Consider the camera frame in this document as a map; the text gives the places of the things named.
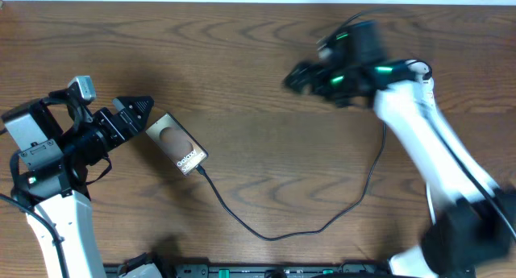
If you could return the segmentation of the Galaxy S25 Ultra smartphone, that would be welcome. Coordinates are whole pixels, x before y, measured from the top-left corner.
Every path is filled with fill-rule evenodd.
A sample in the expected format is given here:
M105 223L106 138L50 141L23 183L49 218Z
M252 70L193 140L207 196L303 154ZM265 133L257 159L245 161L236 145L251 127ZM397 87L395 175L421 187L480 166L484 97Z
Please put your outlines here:
M146 134L185 176L209 157L201 144L170 113L156 120Z

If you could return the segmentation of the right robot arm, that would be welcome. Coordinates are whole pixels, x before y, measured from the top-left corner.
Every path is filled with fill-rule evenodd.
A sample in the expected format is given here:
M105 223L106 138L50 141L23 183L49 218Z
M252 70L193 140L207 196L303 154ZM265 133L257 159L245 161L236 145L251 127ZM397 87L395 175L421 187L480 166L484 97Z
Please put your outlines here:
M506 257L515 241L515 191L503 189L469 154L439 110L430 65L388 58L373 21L345 23L323 38L318 60L284 80L338 107L365 98L397 136L438 210L418 244L393 255L394 276L444 277Z

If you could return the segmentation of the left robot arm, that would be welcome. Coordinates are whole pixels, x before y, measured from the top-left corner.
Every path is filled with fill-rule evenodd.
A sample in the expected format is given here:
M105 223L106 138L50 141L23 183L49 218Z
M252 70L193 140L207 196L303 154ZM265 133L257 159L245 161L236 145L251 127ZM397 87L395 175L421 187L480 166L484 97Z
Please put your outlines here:
M116 113L90 113L88 102L51 93L2 116L19 150L10 159L6 201L27 215L50 277L104 277L93 230L88 168L146 127L154 100L117 97Z

